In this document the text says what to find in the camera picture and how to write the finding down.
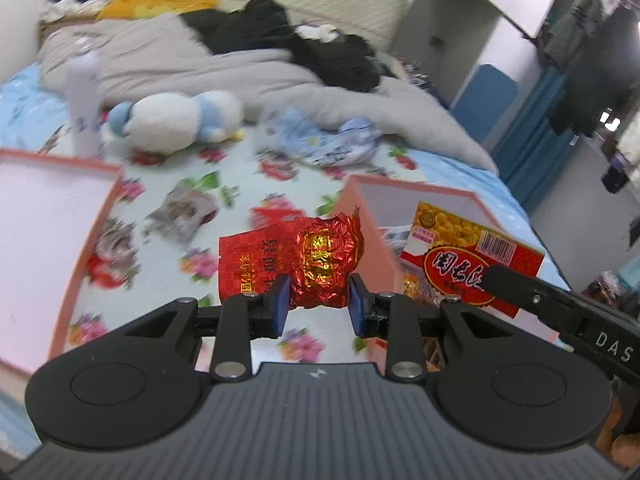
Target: pink cardboard box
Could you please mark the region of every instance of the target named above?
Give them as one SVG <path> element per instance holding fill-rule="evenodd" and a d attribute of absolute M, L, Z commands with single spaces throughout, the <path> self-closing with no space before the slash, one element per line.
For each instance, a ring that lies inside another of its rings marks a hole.
<path fill-rule="evenodd" d="M 500 222 L 472 191 L 381 176 L 351 175 L 340 192 L 333 213 L 353 214 L 360 208 L 364 254 L 356 267 L 370 292 L 402 292 L 398 258 L 380 237 L 380 227 L 407 226 L 420 201 L 446 209 L 473 222 L 503 230 Z"/>

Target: barcode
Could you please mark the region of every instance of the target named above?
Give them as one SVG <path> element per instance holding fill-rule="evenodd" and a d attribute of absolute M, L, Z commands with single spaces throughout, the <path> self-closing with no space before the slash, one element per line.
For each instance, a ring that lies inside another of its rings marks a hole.
<path fill-rule="evenodd" d="M 509 267 L 516 252 L 516 247 L 517 245 L 513 242 L 493 235 L 488 231 L 482 231 L 476 245 L 476 251 Z"/>

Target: yellow pillow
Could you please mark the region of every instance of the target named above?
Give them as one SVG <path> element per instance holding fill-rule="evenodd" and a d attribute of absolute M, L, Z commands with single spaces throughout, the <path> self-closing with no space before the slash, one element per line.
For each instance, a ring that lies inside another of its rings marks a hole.
<path fill-rule="evenodd" d="M 153 18 L 165 12 L 190 12 L 210 9 L 218 0 L 113 0 L 100 14 L 98 20 L 140 20 Z"/>

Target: blue curtain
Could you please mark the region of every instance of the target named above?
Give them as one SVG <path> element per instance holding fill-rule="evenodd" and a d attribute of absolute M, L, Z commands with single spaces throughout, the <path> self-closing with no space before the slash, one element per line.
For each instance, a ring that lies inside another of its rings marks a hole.
<path fill-rule="evenodd" d="M 547 68 L 492 153 L 500 178 L 527 212 L 545 197 L 574 152 L 573 131 L 558 135 L 546 118 L 564 95 L 565 80 L 557 68 Z"/>

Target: blue and white plush toy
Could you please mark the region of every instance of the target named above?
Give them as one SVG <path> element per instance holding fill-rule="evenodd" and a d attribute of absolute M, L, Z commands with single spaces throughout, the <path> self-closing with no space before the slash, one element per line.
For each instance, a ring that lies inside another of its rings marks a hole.
<path fill-rule="evenodd" d="M 242 103 L 223 91 L 177 92 L 121 103 L 108 115 L 111 131 L 142 152 L 169 155 L 200 142 L 242 139 Z"/>

